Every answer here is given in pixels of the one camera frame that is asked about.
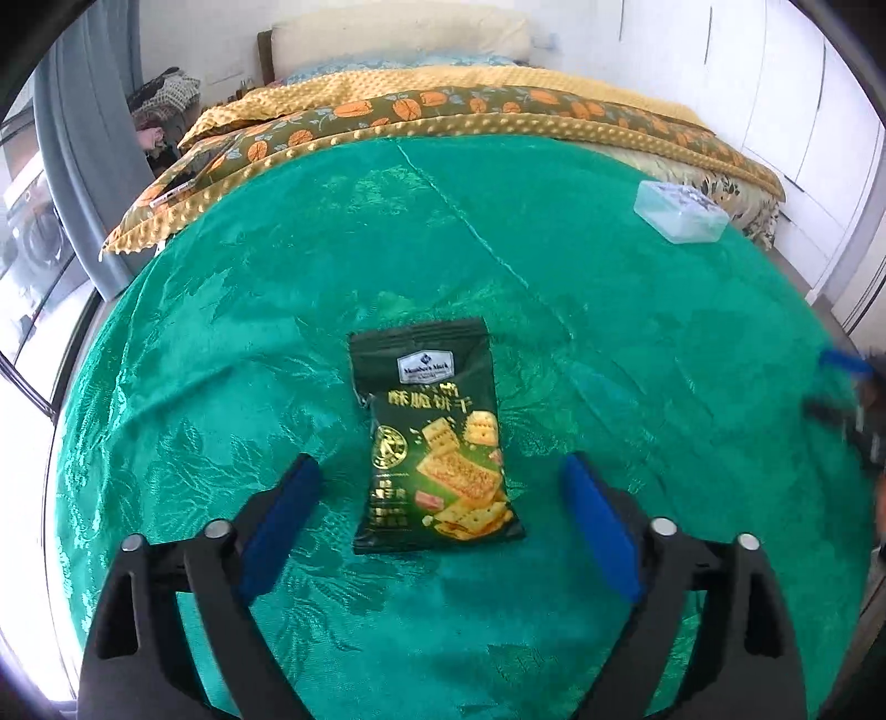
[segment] plastic container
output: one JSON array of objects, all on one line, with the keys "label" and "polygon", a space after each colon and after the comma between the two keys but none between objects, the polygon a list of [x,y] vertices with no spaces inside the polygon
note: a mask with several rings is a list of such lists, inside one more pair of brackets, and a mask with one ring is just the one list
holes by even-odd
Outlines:
[{"label": "plastic container", "polygon": [[643,180],[633,211],[674,244],[717,242],[727,212],[690,185]]}]

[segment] green tablecloth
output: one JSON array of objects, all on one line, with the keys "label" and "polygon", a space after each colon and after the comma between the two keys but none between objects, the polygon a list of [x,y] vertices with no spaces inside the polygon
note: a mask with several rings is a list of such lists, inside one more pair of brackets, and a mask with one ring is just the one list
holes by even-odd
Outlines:
[{"label": "green tablecloth", "polygon": [[[669,245],[632,211],[641,179],[548,139],[363,142],[269,171],[173,239],[66,408],[58,542],[82,637],[121,538],[190,536],[305,451],[324,498],[253,613],[318,720],[566,718],[628,612],[556,492],[583,449],[650,515],[762,538],[816,707],[857,613],[869,509],[856,458],[799,403],[849,390],[816,371],[827,336],[766,258],[732,229]],[[346,336],[472,315],[493,334],[528,537],[355,557],[369,437]],[[696,625],[690,599],[658,705]]]}]

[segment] pillow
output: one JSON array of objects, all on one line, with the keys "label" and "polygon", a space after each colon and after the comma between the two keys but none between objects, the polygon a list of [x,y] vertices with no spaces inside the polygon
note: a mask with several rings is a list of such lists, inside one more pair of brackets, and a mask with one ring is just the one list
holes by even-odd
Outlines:
[{"label": "pillow", "polygon": [[310,12],[274,25],[278,78],[330,58],[385,58],[410,62],[445,54],[501,55],[527,62],[532,51],[528,16],[488,5],[380,2]]},{"label": "pillow", "polygon": [[426,65],[488,65],[506,66],[516,65],[512,59],[502,55],[425,55],[412,62],[399,62],[398,60],[341,58],[331,60],[312,67],[304,67],[296,70],[284,80],[284,85],[294,85],[304,82],[319,75],[330,73],[342,73],[350,70],[397,70],[403,67],[423,67]]}]

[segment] snack package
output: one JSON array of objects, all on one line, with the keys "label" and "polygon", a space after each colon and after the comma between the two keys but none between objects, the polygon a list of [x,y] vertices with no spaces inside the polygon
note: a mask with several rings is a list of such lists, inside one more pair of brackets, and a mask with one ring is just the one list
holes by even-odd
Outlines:
[{"label": "snack package", "polygon": [[523,537],[499,449],[493,359],[480,317],[351,335],[372,416],[372,483],[354,552]]}]

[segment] gray curtain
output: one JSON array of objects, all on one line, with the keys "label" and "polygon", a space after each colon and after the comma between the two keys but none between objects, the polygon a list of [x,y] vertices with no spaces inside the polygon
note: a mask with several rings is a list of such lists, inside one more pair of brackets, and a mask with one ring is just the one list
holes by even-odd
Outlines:
[{"label": "gray curtain", "polygon": [[107,234],[154,179],[126,105],[141,84],[138,0],[98,0],[35,70],[46,179],[74,251],[106,300],[150,259],[144,252],[98,261]]}]

